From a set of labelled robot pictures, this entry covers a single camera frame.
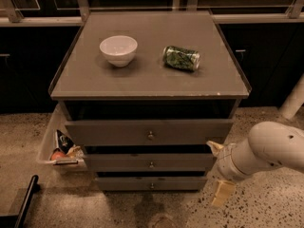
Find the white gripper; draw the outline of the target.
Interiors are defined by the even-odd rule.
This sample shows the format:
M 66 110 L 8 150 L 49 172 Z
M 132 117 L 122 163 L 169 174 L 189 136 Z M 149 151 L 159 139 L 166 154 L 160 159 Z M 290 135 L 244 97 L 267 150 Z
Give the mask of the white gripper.
M 222 145 L 207 141 L 212 154 L 218 157 L 218 171 L 227 180 L 217 180 L 211 204 L 221 207 L 235 192 L 236 184 L 232 181 L 244 181 L 250 177 L 244 172 L 245 158 L 251 153 L 247 142 Z

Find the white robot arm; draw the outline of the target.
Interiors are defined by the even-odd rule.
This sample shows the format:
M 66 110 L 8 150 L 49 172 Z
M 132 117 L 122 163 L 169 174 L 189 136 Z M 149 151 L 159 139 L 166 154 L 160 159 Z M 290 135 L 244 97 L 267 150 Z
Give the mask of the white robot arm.
M 218 160 L 222 179 L 216 182 L 211 204 L 220 207 L 235 191 L 238 182 L 255 173 L 287 167 L 304 172 L 304 131 L 282 123 L 254 125 L 239 143 L 206 143 Z

